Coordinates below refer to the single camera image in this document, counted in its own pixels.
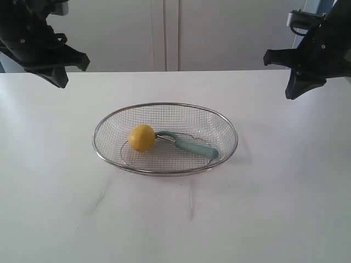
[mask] white table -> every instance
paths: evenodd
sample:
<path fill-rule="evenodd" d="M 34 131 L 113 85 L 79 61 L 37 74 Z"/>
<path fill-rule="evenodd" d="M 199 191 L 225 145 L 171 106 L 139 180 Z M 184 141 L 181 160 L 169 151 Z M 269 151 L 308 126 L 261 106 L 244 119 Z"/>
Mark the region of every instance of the white table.
<path fill-rule="evenodd" d="M 0 75 L 0 262 L 351 262 L 351 86 L 289 101 L 289 74 Z M 101 160 L 96 124 L 153 101 L 224 114 L 236 153 L 183 178 Z"/>

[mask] lemon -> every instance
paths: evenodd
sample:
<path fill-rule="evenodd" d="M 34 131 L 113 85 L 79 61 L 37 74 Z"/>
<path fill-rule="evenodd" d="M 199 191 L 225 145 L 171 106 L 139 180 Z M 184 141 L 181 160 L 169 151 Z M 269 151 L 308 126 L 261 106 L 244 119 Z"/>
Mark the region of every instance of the lemon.
<path fill-rule="evenodd" d="M 128 141 L 132 149 L 138 152 L 145 152 L 155 143 L 154 130 L 148 125 L 139 125 L 131 131 Z"/>

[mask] wire mesh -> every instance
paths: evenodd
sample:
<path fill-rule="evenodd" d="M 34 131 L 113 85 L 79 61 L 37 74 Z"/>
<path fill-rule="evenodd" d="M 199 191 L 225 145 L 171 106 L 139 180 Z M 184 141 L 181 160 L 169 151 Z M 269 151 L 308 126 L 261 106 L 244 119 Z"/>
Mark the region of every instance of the wire mesh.
<path fill-rule="evenodd" d="M 147 152 L 129 146 L 129 133 L 138 125 L 150 125 L 155 132 L 167 130 L 182 140 L 216 148 L 217 159 L 176 148 L 156 139 Z M 93 135 L 93 146 L 105 161 L 122 169 L 146 174 L 183 174 L 207 169 L 228 159 L 237 146 L 233 125 L 222 115 L 184 104 L 144 104 L 123 108 L 105 117 Z"/>

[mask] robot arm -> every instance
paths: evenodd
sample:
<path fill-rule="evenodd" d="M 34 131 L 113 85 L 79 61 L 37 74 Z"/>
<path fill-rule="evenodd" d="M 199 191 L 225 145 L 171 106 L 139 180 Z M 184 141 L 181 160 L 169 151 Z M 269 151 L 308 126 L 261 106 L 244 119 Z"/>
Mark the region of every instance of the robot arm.
<path fill-rule="evenodd" d="M 68 82 L 65 66 L 85 71 L 86 54 L 66 45 L 63 33 L 54 33 L 47 16 L 65 15 L 68 0 L 0 0 L 0 52 L 59 88 Z"/>
<path fill-rule="evenodd" d="M 294 100 L 321 87 L 327 78 L 351 77 L 351 1 L 338 0 L 328 15 L 293 11 L 291 16 L 291 29 L 308 30 L 300 45 L 267 50 L 263 58 L 265 65 L 291 68 L 286 98 Z"/>

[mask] oval metal basket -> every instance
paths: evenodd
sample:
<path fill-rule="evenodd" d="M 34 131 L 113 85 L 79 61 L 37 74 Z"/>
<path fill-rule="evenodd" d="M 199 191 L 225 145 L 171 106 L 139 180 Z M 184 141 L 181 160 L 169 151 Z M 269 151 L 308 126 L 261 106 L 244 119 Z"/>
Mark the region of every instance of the oval metal basket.
<path fill-rule="evenodd" d="M 216 159 L 184 151 L 162 140 L 146 152 L 129 146 L 130 132 L 140 124 L 167 130 L 182 140 L 218 150 Z M 93 147 L 108 163 L 138 174 L 180 176 L 225 162 L 236 150 L 237 133 L 220 113 L 189 104 L 150 103 L 122 108 L 106 116 L 93 134 Z"/>

